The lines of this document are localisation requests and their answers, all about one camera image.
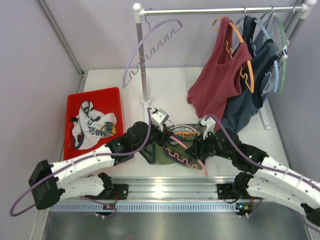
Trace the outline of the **green tank top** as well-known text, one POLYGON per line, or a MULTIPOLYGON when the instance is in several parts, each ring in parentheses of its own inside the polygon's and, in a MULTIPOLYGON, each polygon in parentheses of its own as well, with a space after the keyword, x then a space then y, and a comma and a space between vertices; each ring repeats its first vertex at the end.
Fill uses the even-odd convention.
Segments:
POLYGON ((168 129, 173 132, 173 138, 168 139, 168 141, 162 147, 156 144, 152 144, 141 150, 140 154, 151 165, 171 165, 176 163, 183 167, 187 167, 179 163, 177 160, 170 158, 164 152, 164 149, 168 147, 173 152, 179 153, 182 158, 189 158, 190 162, 192 160, 195 160, 192 157, 188 156, 185 153, 185 150, 191 146, 195 137, 203 133, 204 128, 201 127, 198 123, 189 123, 172 125, 169 126, 168 129))

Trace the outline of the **pink plastic hanger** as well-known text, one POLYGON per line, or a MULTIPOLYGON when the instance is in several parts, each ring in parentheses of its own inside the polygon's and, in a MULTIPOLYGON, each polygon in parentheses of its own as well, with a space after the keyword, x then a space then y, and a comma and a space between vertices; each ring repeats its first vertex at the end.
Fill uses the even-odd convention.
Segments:
POLYGON ((195 169, 198 173, 205 176, 206 178, 209 177, 208 170, 205 164, 200 160, 192 160, 189 161, 189 158, 181 157, 178 152, 172 151, 170 148, 165 147, 164 152, 173 160, 176 160, 178 163, 187 166, 190 169, 195 169))

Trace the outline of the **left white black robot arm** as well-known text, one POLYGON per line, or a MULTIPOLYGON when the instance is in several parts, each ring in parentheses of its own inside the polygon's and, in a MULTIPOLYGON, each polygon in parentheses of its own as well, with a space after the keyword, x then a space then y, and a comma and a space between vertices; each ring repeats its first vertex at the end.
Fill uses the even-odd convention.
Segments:
POLYGON ((138 121, 124 135, 88 153, 61 162, 38 162, 28 180, 36 209, 47 209, 62 200, 67 184, 74 180, 131 160, 135 153, 152 144, 162 146, 172 135, 166 125, 158 128, 138 121))

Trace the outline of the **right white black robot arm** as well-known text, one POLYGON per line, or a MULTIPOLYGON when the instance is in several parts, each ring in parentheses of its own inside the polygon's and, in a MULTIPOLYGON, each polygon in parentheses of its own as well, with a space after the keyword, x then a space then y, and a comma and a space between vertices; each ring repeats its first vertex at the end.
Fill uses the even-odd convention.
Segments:
POLYGON ((320 184, 275 160, 265 151, 242 143, 229 129, 193 138, 185 153, 206 161, 218 156, 230 160, 240 173, 234 178, 238 198, 266 199, 288 207, 320 225, 320 184))

